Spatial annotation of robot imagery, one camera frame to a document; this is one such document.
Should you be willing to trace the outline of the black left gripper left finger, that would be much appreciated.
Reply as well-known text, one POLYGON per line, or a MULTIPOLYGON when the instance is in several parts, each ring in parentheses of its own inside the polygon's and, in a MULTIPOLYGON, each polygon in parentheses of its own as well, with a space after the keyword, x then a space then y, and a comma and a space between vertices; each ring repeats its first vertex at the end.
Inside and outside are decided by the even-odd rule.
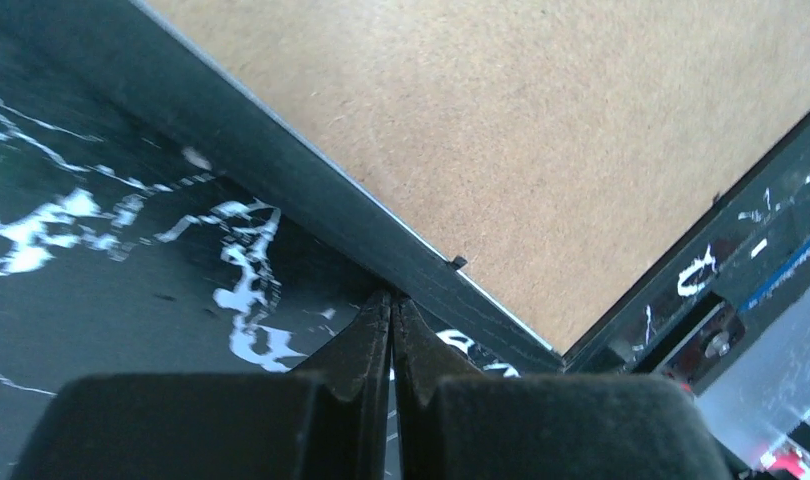
POLYGON ((15 479, 380 479, 391 296, 282 374, 88 376, 47 407, 15 479))

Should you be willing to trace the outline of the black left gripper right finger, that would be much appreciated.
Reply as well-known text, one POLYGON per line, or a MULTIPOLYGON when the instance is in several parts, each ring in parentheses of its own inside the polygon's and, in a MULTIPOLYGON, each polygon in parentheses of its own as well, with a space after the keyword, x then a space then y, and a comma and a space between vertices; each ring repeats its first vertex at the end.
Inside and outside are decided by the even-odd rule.
POLYGON ((487 375, 391 308, 407 479, 727 479, 692 397, 650 375, 487 375))

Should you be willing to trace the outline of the black picture frame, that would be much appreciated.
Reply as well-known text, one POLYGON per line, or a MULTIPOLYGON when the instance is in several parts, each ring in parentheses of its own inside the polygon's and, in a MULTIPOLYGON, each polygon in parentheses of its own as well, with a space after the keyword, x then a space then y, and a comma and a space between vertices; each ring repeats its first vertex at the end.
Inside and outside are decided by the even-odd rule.
POLYGON ((810 363, 810 113, 562 355, 143 2, 0 1, 0 29, 524 372, 649 371, 720 304, 720 368, 810 363))

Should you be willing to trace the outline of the brown cardboard backing board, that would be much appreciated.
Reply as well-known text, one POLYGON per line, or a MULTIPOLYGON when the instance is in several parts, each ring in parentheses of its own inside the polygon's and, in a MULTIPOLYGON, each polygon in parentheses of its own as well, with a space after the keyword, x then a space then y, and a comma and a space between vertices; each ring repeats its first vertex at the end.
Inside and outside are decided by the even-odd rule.
POLYGON ((810 109, 810 1, 157 1, 559 351, 810 109))

